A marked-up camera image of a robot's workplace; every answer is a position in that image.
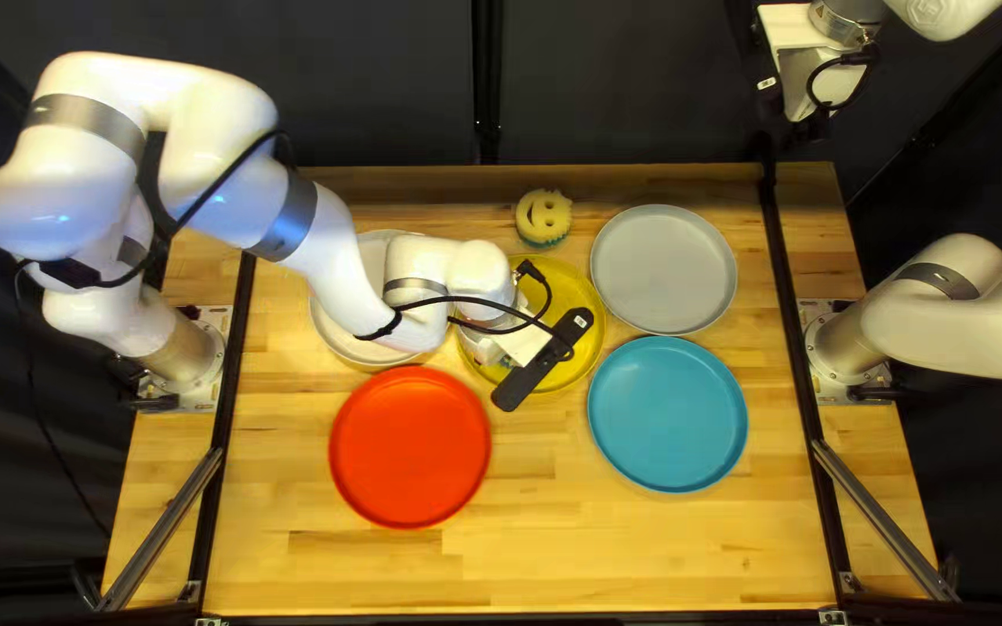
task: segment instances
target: orange plate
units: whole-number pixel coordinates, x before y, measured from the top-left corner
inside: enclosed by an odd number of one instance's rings
[[[360,387],[331,432],[331,474],[359,515],[423,528],[466,505],[490,463],[478,397],[428,368],[389,370]]]

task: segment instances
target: smiley face sponge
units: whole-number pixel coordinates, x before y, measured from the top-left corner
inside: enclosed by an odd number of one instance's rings
[[[536,247],[551,247],[564,239],[571,227],[571,200],[555,190],[524,193],[514,209],[517,232]]]

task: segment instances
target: wooden table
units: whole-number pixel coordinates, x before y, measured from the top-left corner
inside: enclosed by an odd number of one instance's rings
[[[716,486],[657,497],[628,484],[593,446],[589,381],[514,414],[488,402],[455,339],[426,365],[479,393],[493,458],[459,515],[421,532],[375,528],[343,503],[327,436],[369,375],[335,358],[309,319],[303,278],[259,261],[222,503],[203,609],[220,615],[596,612],[816,608],[834,602],[754,164],[315,168],[355,212],[359,231],[403,228],[487,238],[528,251],[511,203],[536,187],[576,200],[576,223],[549,253],[584,268],[594,234],[620,209],[666,201],[699,212],[737,257],[729,310],[690,340],[740,382],[749,408],[744,454]],[[788,254],[801,297],[858,297],[853,240],[829,163],[780,168]],[[237,251],[181,234],[164,294],[174,304],[232,298]],[[636,331],[607,321],[607,355]],[[898,524],[933,557],[894,407],[823,409],[828,442]],[[104,584],[207,449],[211,418],[139,416]],[[853,570],[865,586],[919,595],[856,508],[841,496]],[[187,575],[189,516],[134,597],[170,602]]]

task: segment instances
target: teal plate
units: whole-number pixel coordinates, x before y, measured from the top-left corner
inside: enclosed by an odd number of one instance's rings
[[[587,415],[605,459],[663,493],[721,480],[748,437],[737,379],[705,349],[671,337],[630,341],[605,358],[590,384]]]

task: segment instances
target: yellow plate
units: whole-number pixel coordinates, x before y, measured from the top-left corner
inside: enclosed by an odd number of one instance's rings
[[[590,374],[601,355],[601,344],[605,340],[605,307],[601,305],[598,291],[587,277],[583,276],[571,263],[542,253],[515,253],[509,257],[509,265],[515,269],[524,259],[529,259],[541,271],[551,285],[551,305],[541,320],[553,327],[565,311],[577,306],[586,306],[593,314],[593,327],[585,332],[574,346],[574,357],[568,362],[557,364],[532,393],[559,392],[575,381]],[[536,311],[543,306],[547,291],[535,279],[524,277],[520,280],[520,290],[528,297],[528,308]],[[485,380],[497,385],[509,376],[509,368],[500,363],[482,367],[459,345],[459,353],[466,367],[475,371]]]

